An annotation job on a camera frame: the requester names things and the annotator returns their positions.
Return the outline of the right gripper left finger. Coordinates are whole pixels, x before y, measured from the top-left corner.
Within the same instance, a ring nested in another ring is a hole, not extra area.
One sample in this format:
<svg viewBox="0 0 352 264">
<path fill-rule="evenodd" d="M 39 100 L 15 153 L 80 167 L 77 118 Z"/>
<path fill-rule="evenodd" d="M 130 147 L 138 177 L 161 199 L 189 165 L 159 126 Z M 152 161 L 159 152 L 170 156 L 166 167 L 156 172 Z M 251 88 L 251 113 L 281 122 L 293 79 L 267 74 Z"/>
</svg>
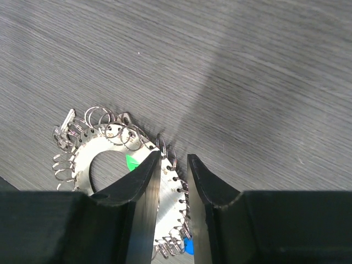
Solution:
<svg viewBox="0 0 352 264">
<path fill-rule="evenodd" d="M 1 263 L 150 263 L 161 153 L 103 190 L 1 192 Z"/>
</svg>

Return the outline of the metal key organizer disc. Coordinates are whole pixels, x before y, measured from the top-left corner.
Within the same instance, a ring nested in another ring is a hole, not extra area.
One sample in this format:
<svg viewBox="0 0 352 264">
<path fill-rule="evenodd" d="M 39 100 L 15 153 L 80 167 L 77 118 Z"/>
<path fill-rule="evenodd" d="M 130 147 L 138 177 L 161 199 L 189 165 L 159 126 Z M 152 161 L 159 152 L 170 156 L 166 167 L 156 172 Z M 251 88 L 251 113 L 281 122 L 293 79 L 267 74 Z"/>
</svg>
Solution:
<svg viewBox="0 0 352 264">
<path fill-rule="evenodd" d="M 165 142 L 161 133 L 152 140 L 128 112 L 92 106 L 82 117 L 76 114 L 69 122 L 67 135 L 68 140 L 53 140 L 59 148 L 52 158 L 57 190 L 81 191 L 89 196 L 97 193 L 91 167 L 98 156 L 116 154 L 130 172 L 125 155 L 141 164 L 152 152 L 160 152 L 161 181 L 153 253 L 165 259 L 186 253 L 183 240 L 192 238 L 188 225 L 188 185 L 179 175 L 174 147 Z"/>
</svg>

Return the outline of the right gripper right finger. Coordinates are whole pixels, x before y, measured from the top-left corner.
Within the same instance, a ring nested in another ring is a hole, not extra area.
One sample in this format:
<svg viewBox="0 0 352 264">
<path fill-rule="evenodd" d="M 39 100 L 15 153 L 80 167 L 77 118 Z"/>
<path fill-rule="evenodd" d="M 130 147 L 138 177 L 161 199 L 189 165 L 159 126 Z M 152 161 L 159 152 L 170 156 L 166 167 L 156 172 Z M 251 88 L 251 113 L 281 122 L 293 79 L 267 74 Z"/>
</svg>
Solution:
<svg viewBox="0 0 352 264">
<path fill-rule="evenodd" d="M 351 263 L 351 192 L 239 191 L 188 155 L 195 263 Z"/>
</svg>

